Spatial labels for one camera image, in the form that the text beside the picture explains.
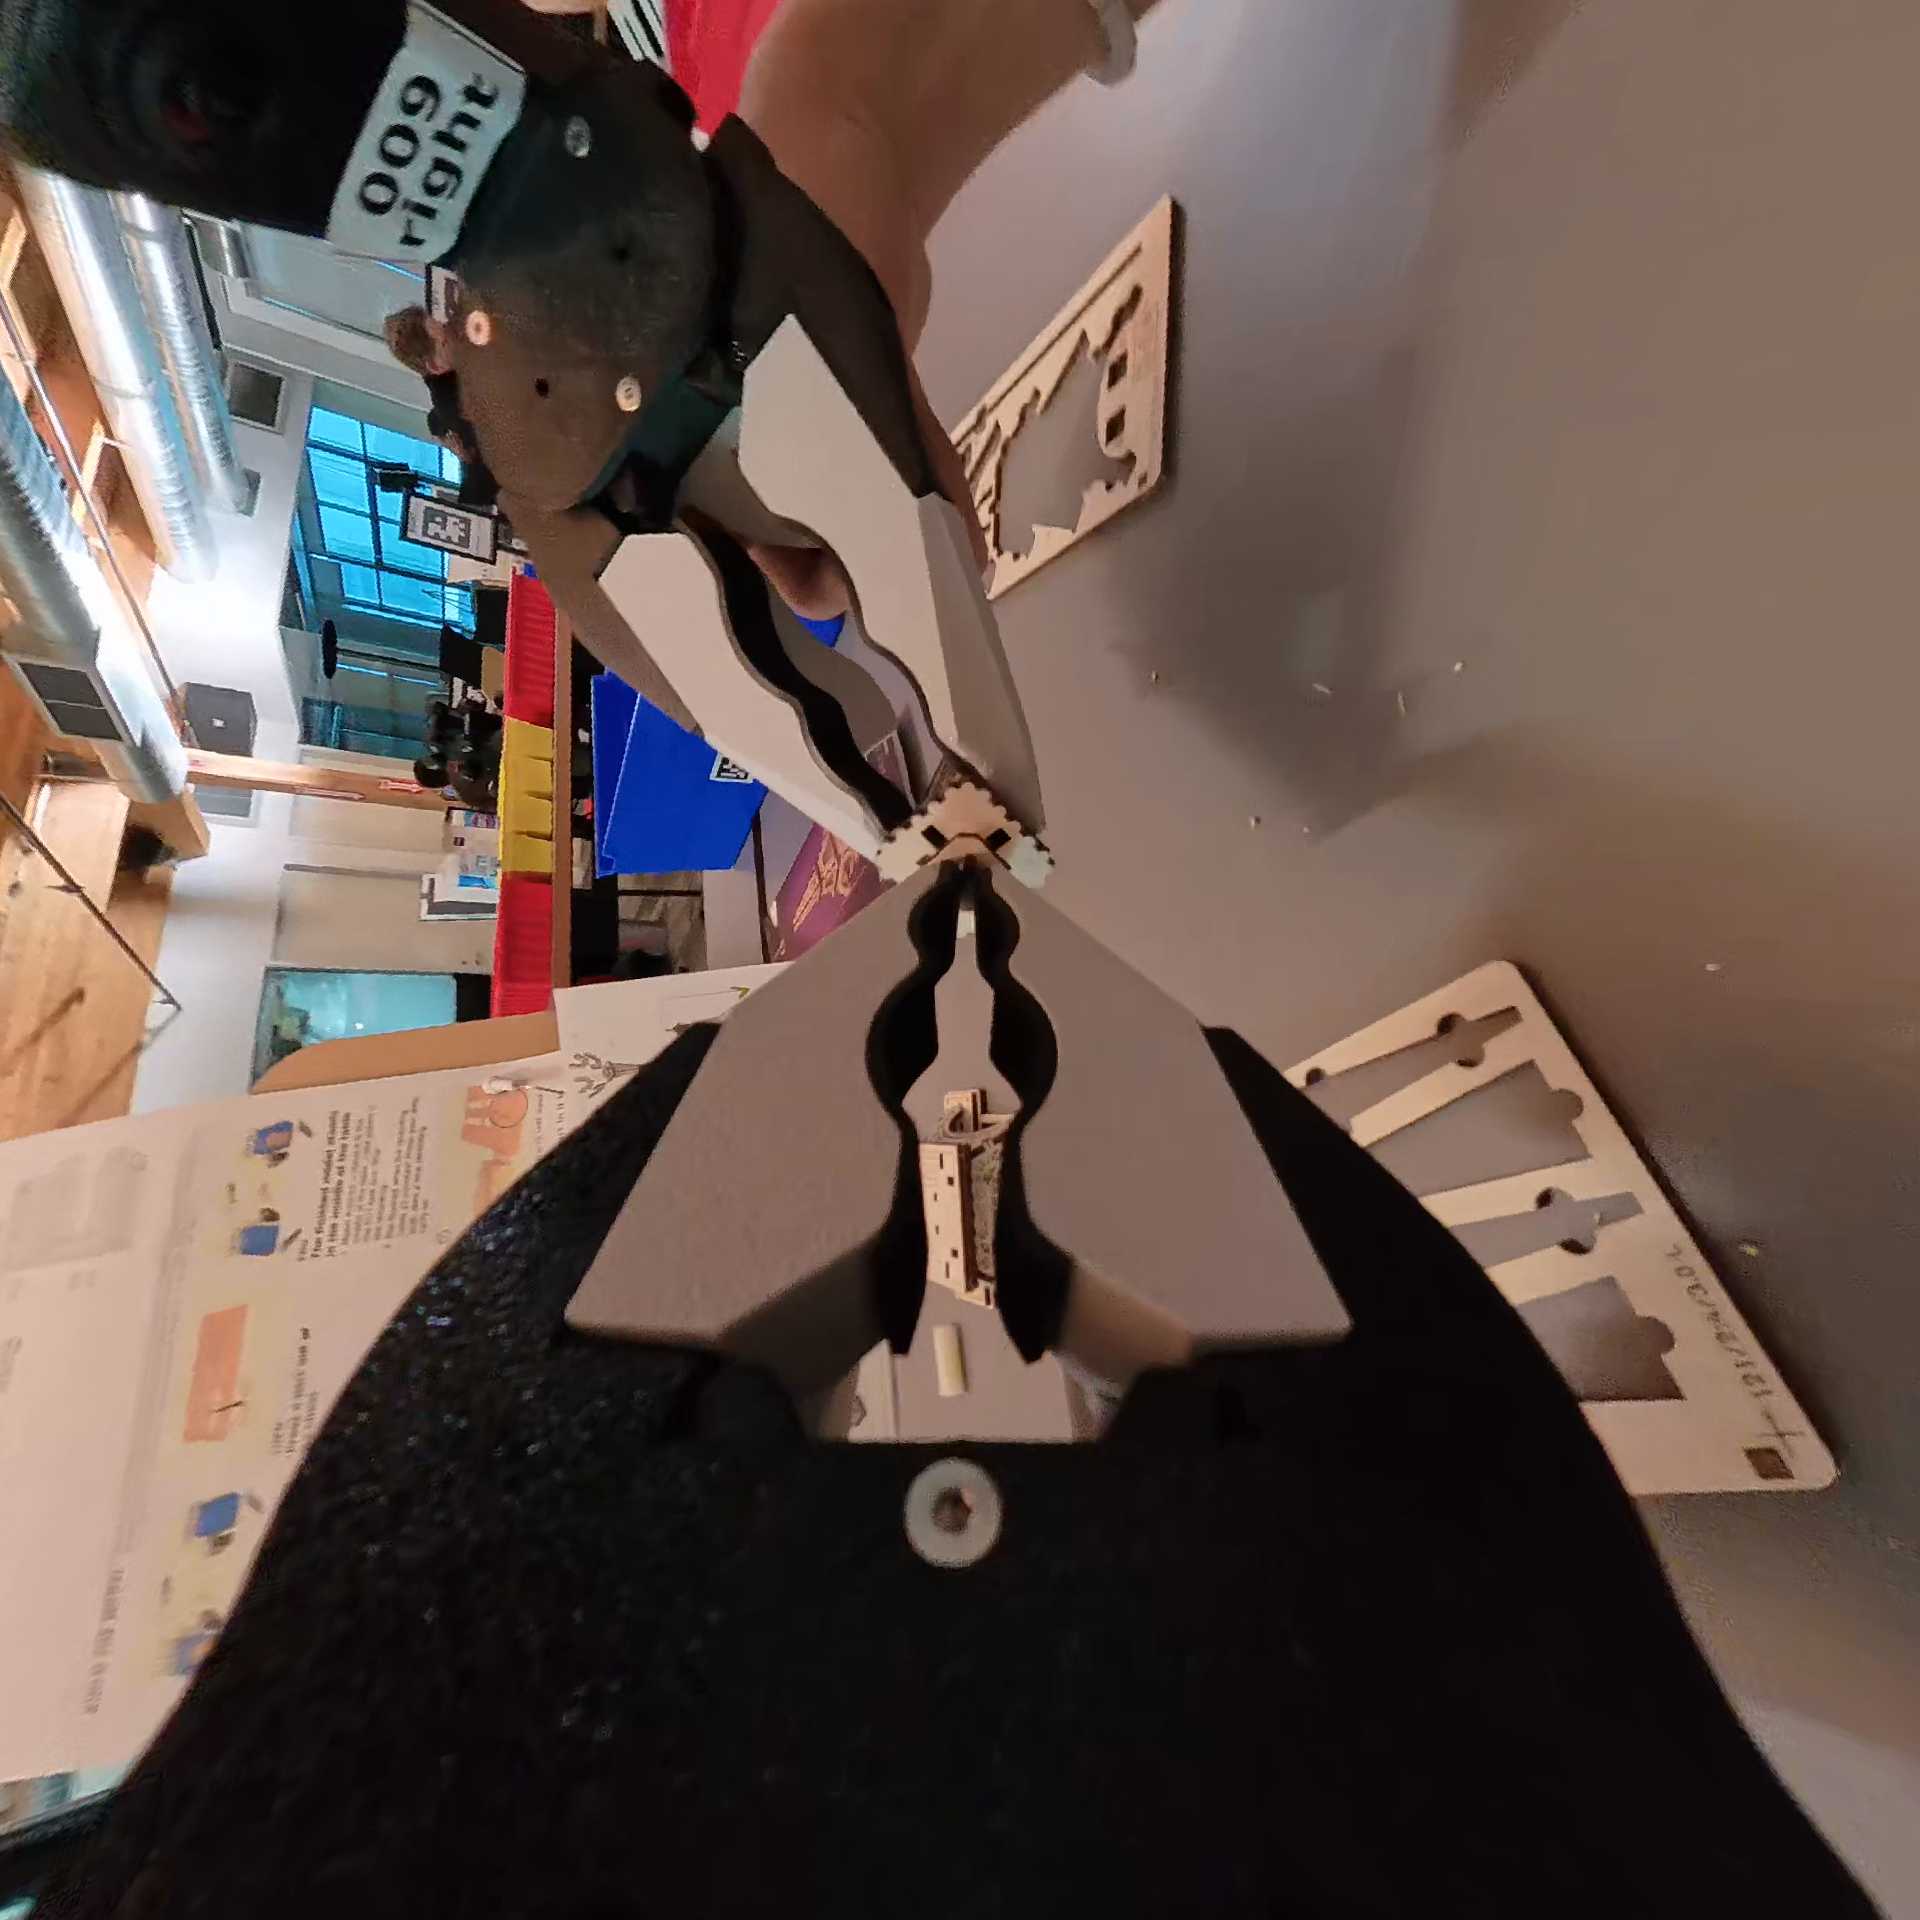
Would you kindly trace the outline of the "large paned window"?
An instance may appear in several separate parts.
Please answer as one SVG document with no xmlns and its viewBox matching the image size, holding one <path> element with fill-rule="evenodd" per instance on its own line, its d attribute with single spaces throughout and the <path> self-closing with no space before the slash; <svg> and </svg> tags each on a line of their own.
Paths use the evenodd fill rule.
<svg viewBox="0 0 1920 1920">
<path fill-rule="evenodd" d="M 452 580 L 442 547 L 409 536 L 406 492 L 383 483 L 384 473 L 406 471 L 456 489 L 462 459 L 435 440 L 323 403 L 309 411 L 303 443 L 294 560 L 314 604 L 422 632 L 450 623 L 472 634 L 472 589 Z"/>
</svg>

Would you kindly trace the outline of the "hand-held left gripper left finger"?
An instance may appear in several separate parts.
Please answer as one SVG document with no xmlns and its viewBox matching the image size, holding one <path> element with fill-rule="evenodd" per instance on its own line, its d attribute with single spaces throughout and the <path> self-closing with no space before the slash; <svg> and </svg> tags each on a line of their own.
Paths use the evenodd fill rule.
<svg viewBox="0 0 1920 1920">
<path fill-rule="evenodd" d="M 817 1432 L 886 1432 L 890 1392 L 858 1373 L 925 1301 L 908 1094 L 950 966 L 953 875 L 921 874 L 721 1019 L 569 1330 L 745 1364 Z"/>
</svg>

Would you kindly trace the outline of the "person's right hand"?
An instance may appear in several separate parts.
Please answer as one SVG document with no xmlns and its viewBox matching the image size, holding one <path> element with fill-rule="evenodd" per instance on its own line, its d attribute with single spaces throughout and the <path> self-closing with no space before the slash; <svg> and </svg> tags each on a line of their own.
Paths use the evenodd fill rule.
<svg viewBox="0 0 1920 1920">
<path fill-rule="evenodd" d="M 737 114 L 864 258 L 912 356 L 931 235 L 975 172 L 1076 77 L 1137 65 L 1151 1 L 793 1 Z"/>
</svg>

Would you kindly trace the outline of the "grey desk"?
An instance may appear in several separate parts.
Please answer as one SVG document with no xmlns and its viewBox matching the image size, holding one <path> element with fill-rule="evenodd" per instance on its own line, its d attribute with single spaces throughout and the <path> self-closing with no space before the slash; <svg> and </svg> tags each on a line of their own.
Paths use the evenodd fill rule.
<svg viewBox="0 0 1920 1920">
<path fill-rule="evenodd" d="M 1916 1916 L 1916 3 L 1155 3 L 935 409 L 1165 193 L 1172 480 L 1001 605 L 1060 900 L 1281 1065 L 1528 971 L 1836 1450 L 1650 1520 Z"/>
</svg>

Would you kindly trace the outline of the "square toothed wooden plate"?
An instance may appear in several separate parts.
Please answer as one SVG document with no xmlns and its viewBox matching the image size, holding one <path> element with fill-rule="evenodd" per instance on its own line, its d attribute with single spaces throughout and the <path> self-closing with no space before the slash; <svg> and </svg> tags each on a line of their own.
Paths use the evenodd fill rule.
<svg viewBox="0 0 1920 1920">
<path fill-rule="evenodd" d="M 877 872 L 907 884 L 918 870 L 953 858 L 984 858 L 1022 886 L 1040 889 L 1055 874 L 1055 856 L 1040 836 L 975 780 L 950 780 L 873 856 Z"/>
</svg>

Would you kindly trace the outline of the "wooden sheet with slot cutouts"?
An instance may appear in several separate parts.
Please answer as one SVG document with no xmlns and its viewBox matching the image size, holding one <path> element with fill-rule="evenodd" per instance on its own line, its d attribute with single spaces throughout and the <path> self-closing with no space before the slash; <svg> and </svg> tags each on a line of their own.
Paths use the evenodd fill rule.
<svg viewBox="0 0 1920 1920">
<path fill-rule="evenodd" d="M 1836 1461 L 1524 971 L 1488 962 L 1286 1070 L 1476 1259 L 1632 1496 Z"/>
</svg>

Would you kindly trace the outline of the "silver ventilation duct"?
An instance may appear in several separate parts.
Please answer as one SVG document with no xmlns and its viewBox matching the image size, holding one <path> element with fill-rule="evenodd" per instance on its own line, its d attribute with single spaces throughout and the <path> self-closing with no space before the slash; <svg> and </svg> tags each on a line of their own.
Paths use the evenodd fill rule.
<svg viewBox="0 0 1920 1920">
<path fill-rule="evenodd" d="M 97 751 L 134 803 L 178 799 L 189 785 L 178 725 L 10 384 L 3 386 L 3 589 L 15 609 L 4 659 L 53 732 Z"/>
<path fill-rule="evenodd" d="M 227 367 L 181 213 L 142 193 L 45 176 L 38 219 L 63 260 L 82 357 L 157 537 L 186 583 L 221 569 L 221 518 L 250 498 Z"/>
</svg>

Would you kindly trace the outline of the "wooden square platform piece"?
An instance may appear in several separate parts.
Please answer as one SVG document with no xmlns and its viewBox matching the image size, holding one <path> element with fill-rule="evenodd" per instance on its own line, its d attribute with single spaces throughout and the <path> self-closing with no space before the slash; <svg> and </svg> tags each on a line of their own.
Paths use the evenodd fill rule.
<svg viewBox="0 0 1920 1920">
<path fill-rule="evenodd" d="M 996 1307 L 998 1201 L 1015 1119 L 982 1087 L 953 1090 L 921 1141 L 926 1281 L 989 1312 Z"/>
</svg>

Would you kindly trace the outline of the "brown backing board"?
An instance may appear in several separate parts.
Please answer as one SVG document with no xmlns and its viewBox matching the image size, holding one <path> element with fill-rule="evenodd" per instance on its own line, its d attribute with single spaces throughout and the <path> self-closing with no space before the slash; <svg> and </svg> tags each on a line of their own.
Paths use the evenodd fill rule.
<svg viewBox="0 0 1920 1920">
<path fill-rule="evenodd" d="M 560 1047 L 557 1011 L 467 1019 L 303 1045 L 269 1068 L 254 1095 L 283 1095 L 437 1072 L 475 1072 L 547 1057 Z"/>
</svg>

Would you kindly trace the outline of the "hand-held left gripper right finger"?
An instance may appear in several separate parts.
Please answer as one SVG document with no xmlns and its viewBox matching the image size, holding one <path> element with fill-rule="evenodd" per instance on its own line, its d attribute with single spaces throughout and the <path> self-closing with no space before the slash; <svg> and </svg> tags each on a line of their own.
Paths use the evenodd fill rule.
<svg viewBox="0 0 1920 1920">
<path fill-rule="evenodd" d="M 989 1056 L 1018 1095 L 996 1307 L 1029 1362 L 1116 1392 L 1346 1337 L 1342 1303 L 1202 1022 L 1016 879 L 975 886 Z"/>
</svg>

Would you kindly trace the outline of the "purple puzzle box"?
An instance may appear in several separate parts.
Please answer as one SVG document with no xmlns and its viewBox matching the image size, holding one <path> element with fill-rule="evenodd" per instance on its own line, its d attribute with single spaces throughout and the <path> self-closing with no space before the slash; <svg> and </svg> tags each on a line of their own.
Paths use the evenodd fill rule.
<svg viewBox="0 0 1920 1920">
<path fill-rule="evenodd" d="M 771 962 L 802 958 L 894 886 L 873 858 L 779 794 L 763 802 L 757 831 Z"/>
</svg>

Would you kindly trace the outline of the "illustrated guide poster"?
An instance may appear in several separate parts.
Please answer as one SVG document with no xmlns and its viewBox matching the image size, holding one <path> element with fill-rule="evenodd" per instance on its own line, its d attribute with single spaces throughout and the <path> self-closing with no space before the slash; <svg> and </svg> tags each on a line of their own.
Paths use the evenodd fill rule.
<svg viewBox="0 0 1920 1920">
<path fill-rule="evenodd" d="M 154 1738 L 373 1339 L 582 1112 L 548 1053 L 4 1144 L 4 1782 Z"/>
</svg>

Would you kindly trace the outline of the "yellow storage bin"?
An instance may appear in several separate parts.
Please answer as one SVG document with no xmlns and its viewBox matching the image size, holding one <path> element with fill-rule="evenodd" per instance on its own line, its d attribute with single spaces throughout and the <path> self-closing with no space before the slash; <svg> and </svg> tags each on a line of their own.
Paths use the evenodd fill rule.
<svg viewBox="0 0 1920 1920">
<path fill-rule="evenodd" d="M 557 874 L 557 733 L 503 720 L 496 778 L 496 853 L 504 874 L 552 881 Z"/>
</svg>

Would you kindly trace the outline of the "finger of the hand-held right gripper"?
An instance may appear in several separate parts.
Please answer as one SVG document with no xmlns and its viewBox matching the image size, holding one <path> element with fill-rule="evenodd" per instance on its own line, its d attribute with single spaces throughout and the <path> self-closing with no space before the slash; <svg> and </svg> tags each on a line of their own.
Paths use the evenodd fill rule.
<svg viewBox="0 0 1920 1920">
<path fill-rule="evenodd" d="M 599 586 L 686 711 L 686 725 L 856 852 L 912 811 L 873 751 L 897 706 L 860 662 L 812 635 L 737 540 L 630 533 Z"/>
<path fill-rule="evenodd" d="M 749 369 L 737 467 L 838 560 L 860 627 L 911 679 L 935 742 L 1043 838 L 1032 732 L 963 512 L 908 485 L 794 317 Z"/>
</svg>

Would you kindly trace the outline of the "wooden sheet with jagged cutouts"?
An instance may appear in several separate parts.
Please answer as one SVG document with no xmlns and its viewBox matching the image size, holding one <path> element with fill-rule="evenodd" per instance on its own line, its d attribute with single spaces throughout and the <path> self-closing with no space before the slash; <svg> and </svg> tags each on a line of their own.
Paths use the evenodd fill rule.
<svg viewBox="0 0 1920 1920">
<path fill-rule="evenodd" d="M 1162 196 L 953 428 L 989 540 L 991 599 L 1012 593 L 1162 489 L 1180 235 L 1180 202 Z M 1040 519 L 1024 544 L 1012 544 L 1004 498 L 1015 447 L 1055 409 L 1076 372 L 1095 377 L 1092 432 L 1103 470 L 1080 489 L 1067 521 Z"/>
</svg>

